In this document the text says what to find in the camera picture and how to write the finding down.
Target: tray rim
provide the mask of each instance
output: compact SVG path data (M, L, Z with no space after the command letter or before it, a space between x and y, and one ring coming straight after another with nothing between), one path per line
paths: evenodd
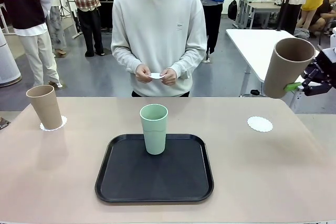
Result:
M103 173L103 170L106 169L107 166L107 161L109 160L108 157L110 156L110 153L112 152L113 149L113 145L119 141L125 140L127 136L142 136L143 134L122 134L119 136L114 137L108 144L107 149L105 151L99 172L98 172L98 176L97 176L97 180L95 183L95 192L97 197L107 203L141 203L141 202L200 202L203 201L205 199L207 199L213 192L215 184L214 184L214 179L212 176L212 170L210 167L210 162L209 162L209 157L208 157L208 153L207 153L207 148L206 148L206 144L204 143L204 141L193 134L167 134L167 138L169 138L170 136L175 136L175 139L179 139L179 138L185 138L185 136L188 136L189 138L194 138L194 140L198 141L200 143L200 146L202 148L202 153L203 153L203 162L204 162L204 166L205 166L205 172L206 172L206 177L208 180L208 184L209 184L209 189L206 192L206 194L198 199L193 199L193 200L110 200L107 199L106 197L103 196L103 194L101 193L101 184L102 184L102 180L104 178L105 172Z

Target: cup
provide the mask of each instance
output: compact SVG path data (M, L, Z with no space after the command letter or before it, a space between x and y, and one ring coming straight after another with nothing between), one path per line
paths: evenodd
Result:
M54 130L62 125L55 89L50 85L41 85L31 88L26 95L34 107L44 128Z
M140 110L140 117L147 152L161 154L166 145L168 109L160 104L149 104Z
M265 95L285 96L286 85L298 79L314 56L314 46L304 39L286 38L276 43L265 78Z

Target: person's left hand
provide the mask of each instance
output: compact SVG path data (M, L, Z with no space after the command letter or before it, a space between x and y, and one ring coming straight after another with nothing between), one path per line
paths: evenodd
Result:
M160 76L164 76L161 80L162 80L162 83L167 86L174 85L177 81L177 74L175 70L171 68L167 68L163 70Z

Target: beige pants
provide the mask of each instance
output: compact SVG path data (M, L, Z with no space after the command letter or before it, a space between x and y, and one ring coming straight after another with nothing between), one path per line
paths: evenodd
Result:
M48 31L37 36L19 36L25 49L29 65L34 74L34 86L43 85L43 66L48 81L59 83L57 65L51 48Z

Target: brown cup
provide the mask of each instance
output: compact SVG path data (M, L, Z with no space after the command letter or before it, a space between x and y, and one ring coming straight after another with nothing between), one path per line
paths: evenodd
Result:
M53 86L37 86L29 89L26 95L47 130L54 130L62 125L61 113Z
M265 78L265 95L284 97L286 85L298 79L314 56L314 46L304 39L287 38L276 43Z

